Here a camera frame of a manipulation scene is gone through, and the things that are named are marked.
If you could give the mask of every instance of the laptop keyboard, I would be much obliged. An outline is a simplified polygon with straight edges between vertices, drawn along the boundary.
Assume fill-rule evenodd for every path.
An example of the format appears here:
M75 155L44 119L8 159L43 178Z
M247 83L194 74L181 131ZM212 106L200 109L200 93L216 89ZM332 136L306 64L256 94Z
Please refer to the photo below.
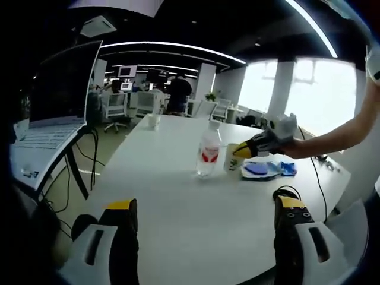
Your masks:
M60 146L78 126L46 126L43 128L32 128L26 136L14 143L14 147L22 148L44 148L54 150Z

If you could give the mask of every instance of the water bottle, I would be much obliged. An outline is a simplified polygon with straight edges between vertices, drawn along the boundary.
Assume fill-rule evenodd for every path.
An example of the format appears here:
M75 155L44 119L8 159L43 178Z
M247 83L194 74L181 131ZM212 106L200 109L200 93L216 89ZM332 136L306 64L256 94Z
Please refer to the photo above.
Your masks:
M197 174L200 177L209 176L215 168L221 144L219 127L220 122L209 121L208 129L202 135L197 157Z

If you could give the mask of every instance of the paper cup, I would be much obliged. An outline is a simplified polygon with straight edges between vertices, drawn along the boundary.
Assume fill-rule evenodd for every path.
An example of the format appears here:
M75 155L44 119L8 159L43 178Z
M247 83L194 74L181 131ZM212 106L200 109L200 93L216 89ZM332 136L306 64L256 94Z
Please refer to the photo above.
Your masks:
M227 173L236 173L243 165L244 158L234 156L232 153L236 150L238 144L229 144L226 149L226 158L224 160L224 170Z
M149 114L148 115L148 125L151 129L158 129L160 124L159 115Z

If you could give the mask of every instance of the bottle cap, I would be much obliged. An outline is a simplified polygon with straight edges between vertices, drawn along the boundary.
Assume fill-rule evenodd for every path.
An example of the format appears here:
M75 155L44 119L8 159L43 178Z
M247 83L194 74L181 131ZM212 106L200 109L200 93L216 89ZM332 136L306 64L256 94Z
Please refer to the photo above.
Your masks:
M208 128L209 129L219 129L220 127L220 122L219 121L210 121L208 123Z

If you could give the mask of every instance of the ceiling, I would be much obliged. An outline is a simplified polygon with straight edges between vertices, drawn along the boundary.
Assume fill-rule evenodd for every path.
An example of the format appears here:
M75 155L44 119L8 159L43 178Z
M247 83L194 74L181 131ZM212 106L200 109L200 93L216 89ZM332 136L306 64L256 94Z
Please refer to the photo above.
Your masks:
M298 3L324 31L339 59L363 62L365 43L351 21L344 20L319 0L298 0ZM118 30L91 39L72 31L74 27L80 30L85 21L98 15L104 16ZM75 43L92 40L103 40L104 45L134 41L181 43L246 62L266 58L288 60L297 56L331 58L313 28L284 0L164 0L154 18L106 7L70 9L64 17L65 35L73 37ZM216 65L217 72L244 66L209 52L165 45L102 48L100 58L108 61L107 71L116 71L112 65L135 64L199 69L201 63L206 62Z

